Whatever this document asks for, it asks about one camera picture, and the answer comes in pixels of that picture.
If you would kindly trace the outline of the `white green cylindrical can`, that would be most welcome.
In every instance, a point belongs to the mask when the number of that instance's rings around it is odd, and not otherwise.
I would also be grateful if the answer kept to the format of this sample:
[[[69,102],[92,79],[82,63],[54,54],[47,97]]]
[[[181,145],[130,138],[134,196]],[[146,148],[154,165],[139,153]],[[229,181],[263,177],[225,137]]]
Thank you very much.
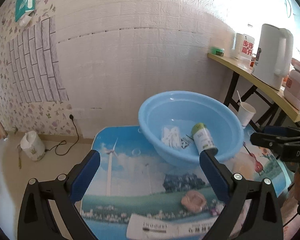
[[[218,149],[213,142],[210,131],[204,123],[200,122],[195,124],[191,133],[199,154],[207,150],[211,151],[213,155],[218,153]]]

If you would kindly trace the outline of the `white small packet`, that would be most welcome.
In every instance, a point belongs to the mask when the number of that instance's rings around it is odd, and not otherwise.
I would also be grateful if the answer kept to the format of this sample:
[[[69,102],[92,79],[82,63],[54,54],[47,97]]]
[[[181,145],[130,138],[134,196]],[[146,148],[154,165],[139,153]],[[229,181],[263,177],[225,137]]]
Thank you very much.
[[[182,134],[177,126],[164,126],[161,133],[161,142],[175,150],[184,150],[193,143],[193,139]]]

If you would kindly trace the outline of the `long white spoon package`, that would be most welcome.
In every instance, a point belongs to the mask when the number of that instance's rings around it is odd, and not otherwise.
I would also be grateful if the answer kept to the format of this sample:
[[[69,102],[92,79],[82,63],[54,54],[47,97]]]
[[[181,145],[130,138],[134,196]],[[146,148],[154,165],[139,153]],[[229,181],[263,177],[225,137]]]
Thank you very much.
[[[213,226],[216,218],[190,223],[169,223],[132,214],[127,226],[128,239],[177,239],[205,235]]]

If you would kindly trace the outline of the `green small box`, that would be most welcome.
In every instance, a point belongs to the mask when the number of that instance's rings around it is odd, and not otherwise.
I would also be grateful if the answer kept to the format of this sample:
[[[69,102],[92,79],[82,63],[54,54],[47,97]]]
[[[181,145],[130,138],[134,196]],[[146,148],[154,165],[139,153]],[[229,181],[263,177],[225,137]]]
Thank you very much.
[[[218,47],[211,47],[211,54],[218,55],[218,56],[224,56],[224,49],[218,48]]]

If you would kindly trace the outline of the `printed landscape table mat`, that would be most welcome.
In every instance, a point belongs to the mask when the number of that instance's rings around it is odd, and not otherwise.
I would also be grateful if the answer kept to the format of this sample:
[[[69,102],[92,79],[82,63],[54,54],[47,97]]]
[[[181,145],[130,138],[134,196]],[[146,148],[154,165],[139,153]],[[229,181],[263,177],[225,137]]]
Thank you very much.
[[[101,164],[81,201],[81,216],[98,239],[128,239],[131,215],[190,223],[216,218],[218,200],[202,169],[168,164],[146,140],[138,126],[108,127],[93,142]],[[207,200],[201,213],[181,204],[188,191]]]

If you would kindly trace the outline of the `white electric kettle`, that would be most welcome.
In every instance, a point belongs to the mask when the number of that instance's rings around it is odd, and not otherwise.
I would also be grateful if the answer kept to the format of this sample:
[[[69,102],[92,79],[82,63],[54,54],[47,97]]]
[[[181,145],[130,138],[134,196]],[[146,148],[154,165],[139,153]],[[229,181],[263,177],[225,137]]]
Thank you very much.
[[[252,75],[275,90],[280,90],[289,74],[293,35],[285,28],[263,24]]]

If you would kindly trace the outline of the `white paper cup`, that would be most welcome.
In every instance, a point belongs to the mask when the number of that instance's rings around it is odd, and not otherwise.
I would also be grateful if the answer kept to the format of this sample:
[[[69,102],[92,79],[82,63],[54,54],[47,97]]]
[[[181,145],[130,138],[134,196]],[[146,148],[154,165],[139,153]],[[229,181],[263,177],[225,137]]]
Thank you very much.
[[[246,127],[250,120],[253,118],[253,116],[256,114],[256,109],[246,103],[246,102],[241,102],[239,104],[239,110],[238,110],[238,113],[237,113],[237,117],[242,125],[242,127]]]

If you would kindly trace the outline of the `white cylinder container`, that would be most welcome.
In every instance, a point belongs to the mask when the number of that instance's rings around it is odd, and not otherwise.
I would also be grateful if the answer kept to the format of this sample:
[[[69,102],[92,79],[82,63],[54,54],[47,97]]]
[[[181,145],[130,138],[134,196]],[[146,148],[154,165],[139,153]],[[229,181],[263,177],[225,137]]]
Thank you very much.
[[[234,48],[234,58],[240,59],[241,57],[241,50],[243,47],[244,35],[237,33],[235,37],[235,48]]]

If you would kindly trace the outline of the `white cup red characters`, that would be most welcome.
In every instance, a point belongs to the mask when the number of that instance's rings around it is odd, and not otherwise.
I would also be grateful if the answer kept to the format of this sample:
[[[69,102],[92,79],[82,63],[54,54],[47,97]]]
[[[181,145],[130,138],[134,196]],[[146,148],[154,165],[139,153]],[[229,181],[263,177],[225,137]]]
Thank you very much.
[[[251,59],[254,49],[255,39],[247,34],[242,35],[239,55],[246,59]]]

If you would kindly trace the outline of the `light blue plastic basin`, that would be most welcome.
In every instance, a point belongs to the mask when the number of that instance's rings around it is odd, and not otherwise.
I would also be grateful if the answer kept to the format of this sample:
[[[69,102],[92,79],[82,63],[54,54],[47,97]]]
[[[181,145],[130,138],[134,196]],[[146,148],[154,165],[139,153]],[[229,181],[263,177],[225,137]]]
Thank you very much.
[[[221,102],[195,92],[169,91],[148,98],[138,113],[140,129],[166,162],[173,166],[196,167],[199,153],[192,139],[192,128],[203,123],[217,147],[216,159],[231,159],[243,146],[244,132],[237,116]],[[178,128],[185,139],[180,149],[165,145],[164,129]]]

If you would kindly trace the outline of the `yellow wooden side table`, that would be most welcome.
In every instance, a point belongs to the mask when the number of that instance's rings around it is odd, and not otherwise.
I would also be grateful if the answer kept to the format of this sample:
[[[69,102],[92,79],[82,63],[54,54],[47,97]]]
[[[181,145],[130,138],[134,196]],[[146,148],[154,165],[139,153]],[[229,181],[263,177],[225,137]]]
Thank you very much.
[[[239,78],[243,77],[249,81],[252,86],[243,94],[241,100],[245,101],[253,94],[256,94],[269,106],[267,111],[257,120],[257,122],[249,122],[255,130],[268,126],[271,123],[275,126],[281,126],[286,118],[290,118],[297,127],[300,127],[300,111],[298,111],[285,99],[282,90],[275,90],[257,79],[249,72],[240,68],[234,59],[211,53],[208,53],[207,57],[232,70],[232,78],[223,102],[224,105],[231,105],[235,110],[239,109],[238,102],[232,97],[236,90]]]

